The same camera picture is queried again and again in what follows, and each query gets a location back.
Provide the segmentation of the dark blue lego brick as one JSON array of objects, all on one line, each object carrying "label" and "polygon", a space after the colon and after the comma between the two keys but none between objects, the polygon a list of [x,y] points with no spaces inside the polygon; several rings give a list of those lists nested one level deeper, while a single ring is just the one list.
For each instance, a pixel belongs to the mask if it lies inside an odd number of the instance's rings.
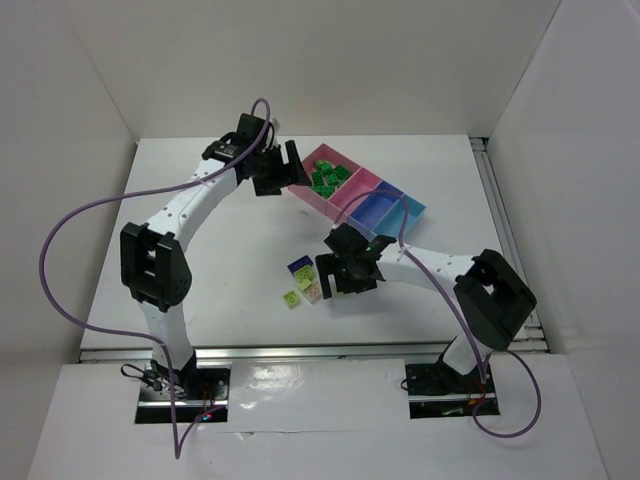
[{"label": "dark blue lego brick", "polygon": [[294,275],[298,270],[301,270],[306,266],[309,266],[309,267],[313,266],[313,261],[308,255],[302,256],[294,260],[292,263],[287,265],[287,269],[292,275]]}]

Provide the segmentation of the long green lego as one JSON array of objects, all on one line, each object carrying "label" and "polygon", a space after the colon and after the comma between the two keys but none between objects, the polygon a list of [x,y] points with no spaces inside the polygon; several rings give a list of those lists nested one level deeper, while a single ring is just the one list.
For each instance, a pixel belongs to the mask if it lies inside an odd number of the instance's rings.
[{"label": "long green lego", "polygon": [[322,198],[325,198],[325,199],[330,198],[335,192],[335,187],[334,186],[328,186],[326,184],[326,182],[325,182],[325,179],[324,179],[324,183],[323,184],[314,184],[312,182],[311,189],[317,195],[319,195],[319,196],[321,196]]}]

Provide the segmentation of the beige lego brick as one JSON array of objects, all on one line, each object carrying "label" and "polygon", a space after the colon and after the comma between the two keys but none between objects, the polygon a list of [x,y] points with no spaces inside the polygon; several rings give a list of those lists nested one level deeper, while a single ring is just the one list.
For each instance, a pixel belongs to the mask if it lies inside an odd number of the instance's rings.
[{"label": "beige lego brick", "polygon": [[318,282],[305,280],[299,285],[303,297],[311,304],[323,298],[322,288]]}]

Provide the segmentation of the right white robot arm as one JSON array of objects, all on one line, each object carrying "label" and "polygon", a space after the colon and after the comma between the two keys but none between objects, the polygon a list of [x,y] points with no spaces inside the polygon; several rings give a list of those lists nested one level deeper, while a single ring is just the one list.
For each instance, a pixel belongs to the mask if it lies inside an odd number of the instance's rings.
[{"label": "right white robot arm", "polygon": [[369,240],[341,224],[324,240],[329,251],[315,257],[324,299],[337,292],[359,294],[380,282],[413,285],[439,293],[462,334],[439,357],[446,372],[486,378],[486,362],[509,349],[537,306],[537,298],[503,255],[446,254],[378,235]]}]

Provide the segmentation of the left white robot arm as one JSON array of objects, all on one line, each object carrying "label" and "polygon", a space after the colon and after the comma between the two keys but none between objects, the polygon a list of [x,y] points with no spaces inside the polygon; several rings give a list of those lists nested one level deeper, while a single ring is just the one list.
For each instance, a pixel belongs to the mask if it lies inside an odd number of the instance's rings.
[{"label": "left white robot arm", "polygon": [[197,369],[184,320],[183,301],[192,285],[186,251],[209,214],[244,180],[258,196],[311,183],[295,142],[278,144],[272,123],[242,114],[234,131],[206,147],[187,188],[146,222],[127,223],[120,232],[121,281],[155,339],[152,368],[183,389],[195,381]]}]

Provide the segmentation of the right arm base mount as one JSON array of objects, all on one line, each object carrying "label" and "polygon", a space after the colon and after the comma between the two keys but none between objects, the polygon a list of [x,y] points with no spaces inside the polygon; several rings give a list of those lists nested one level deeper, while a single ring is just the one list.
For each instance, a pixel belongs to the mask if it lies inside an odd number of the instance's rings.
[{"label": "right arm base mount", "polygon": [[460,375],[449,366],[436,363],[409,363],[400,388],[408,395],[411,419],[497,416],[500,407],[496,388],[489,377],[482,382],[477,366]]}]

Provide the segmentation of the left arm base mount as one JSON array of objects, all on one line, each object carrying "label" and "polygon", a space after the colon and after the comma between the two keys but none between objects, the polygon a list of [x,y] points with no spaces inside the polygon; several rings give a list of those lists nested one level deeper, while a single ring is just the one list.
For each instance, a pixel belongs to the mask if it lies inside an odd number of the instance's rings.
[{"label": "left arm base mount", "polygon": [[225,423],[228,420],[231,368],[227,365],[203,368],[198,371],[194,386],[176,386],[174,389],[150,366],[140,368],[125,363],[120,367],[120,373],[140,382],[136,424],[170,424],[171,391],[176,397],[179,424],[191,423],[198,415],[202,416],[202,423]]}]

